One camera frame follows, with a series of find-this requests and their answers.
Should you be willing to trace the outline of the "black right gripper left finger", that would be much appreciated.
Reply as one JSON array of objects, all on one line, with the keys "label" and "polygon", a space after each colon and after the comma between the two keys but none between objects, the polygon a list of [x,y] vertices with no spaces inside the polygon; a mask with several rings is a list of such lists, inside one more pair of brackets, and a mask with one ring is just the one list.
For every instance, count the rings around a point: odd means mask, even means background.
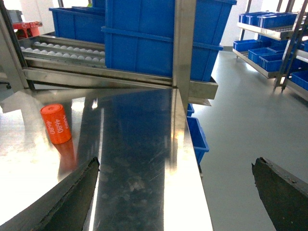
[{"label": "black right gripper left finger", "polygon": [[2,231],[81,231],[94,195],[99,172],[94,157],[0,226]]}]

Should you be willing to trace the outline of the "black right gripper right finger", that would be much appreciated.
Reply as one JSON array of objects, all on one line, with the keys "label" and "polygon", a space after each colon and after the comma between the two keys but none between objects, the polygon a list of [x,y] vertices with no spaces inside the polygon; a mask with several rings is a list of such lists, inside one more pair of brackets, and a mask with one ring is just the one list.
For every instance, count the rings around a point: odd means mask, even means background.
[{"label": "black right gripper right finger", "polygon": [[308,229],[308,184],[260,157],[252,164],[259,197],[277,231]]}]

